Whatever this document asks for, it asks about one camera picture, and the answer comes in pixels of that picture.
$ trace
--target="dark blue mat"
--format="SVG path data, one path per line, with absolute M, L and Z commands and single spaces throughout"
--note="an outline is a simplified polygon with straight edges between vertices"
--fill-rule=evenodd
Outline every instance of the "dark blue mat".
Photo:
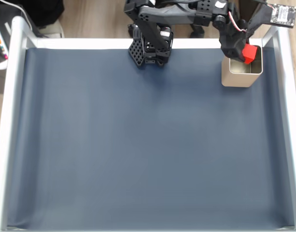
M 293 225 L 273 56 L 251 88 L 231 88 L 219 49 L 144 70 L 126 50 L 29 49 L 8 225 Z

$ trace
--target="cable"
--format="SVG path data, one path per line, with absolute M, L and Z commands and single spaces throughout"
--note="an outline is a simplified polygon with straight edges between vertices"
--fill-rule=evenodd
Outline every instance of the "cable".
M 240 29 L 240 28 L 237 26 L 235 20 L 233 19 L 232 13 L 231 13 L 230 11 L 229 11 L 228 13 L 229 13 L 229 16 L 230 16 L 230 20 L 231 20 L 233 26 L 236 28 L 236 30 L 238 30 L 238 31 L 242 31 L 242 32 L 246 33 L 247 31 L 246 31 L 245 29 Z
M 0 0 L 0 1 L 3 2 L 3 3 L 5 3 L 5 4 L 7 4 L 7 5 L 13 6 L 13 7 L 15 7 L 15 8 L 21 10 L 22 13 L 24 14 L 26 20 L 27 20 L 27 23 L 28 23 L 30 29 L 33 30 L 32 25 L 31 25 L 31 23 L 30 23 L 30 21 L 29 21 L 29 19 L 28 19 L 28 16 L 27 16 L 26 12 L 25 12 L 20 6 L 17 6 L 17 5 L 15 5 L 15 4 L 12 4 L 12 3 L 7 2 L 7 1 L 5 1 L 5 0 Z
M 276 8 L 273 7 L 271 4 L 267 3 L 266 1 L 263 1 L 263 0 L 253 0 L 253 1 L 256 1 L 256 2 L 258 2 L 258 3 L 260 3 L 260 4 L 264 4 L 264 5 L 266 5 L 266 6 L 270 7 L 270 8 L 272 8 L 273 11 L 276 11 Z

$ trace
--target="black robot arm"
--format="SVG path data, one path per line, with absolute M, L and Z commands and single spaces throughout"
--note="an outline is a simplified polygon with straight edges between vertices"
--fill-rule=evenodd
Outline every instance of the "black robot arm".
M 195 33 L 204 35 L 202 27 L 212 22 L 220 33 L 224 54 L 244 62 L 242 51 L 260 25 L 294 26 L 296 8 L 263 3 L 250 22 L 246 22 L 228 0 L 126 0 L 124 12 L 134 22 L 129 25 L 134 39 L 129 53 L 138 66 L 144 63 L 162 66 L 171 55 L 173 25 L 190 24 Z M 286 11 L 284 7 L 288 7 L 287 15 L 280 16 L 281 11 Z

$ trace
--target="perforated metal bracket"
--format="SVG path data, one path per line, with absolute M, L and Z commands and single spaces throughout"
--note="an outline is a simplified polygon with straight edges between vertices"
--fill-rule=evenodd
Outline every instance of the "perforated metal bracket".
M 137 66 L 143 64 L 158 64 L 163 66 L 169 60 L 172 51 L 173 32 L 169 27 L 160 28 L 160 35 L 167 43 L 167 49 L 155 48 L 141 33 L 139 27 L 136 25 L 129 25 L 129 29 L 133 29 L 130 33 L 133 35 L 133 43 L 129 48 L 129 54 Z
M 141 40 L 133 40 L 129 48 L 129 53 L 137 66 L 142 66 L 145 59 Z

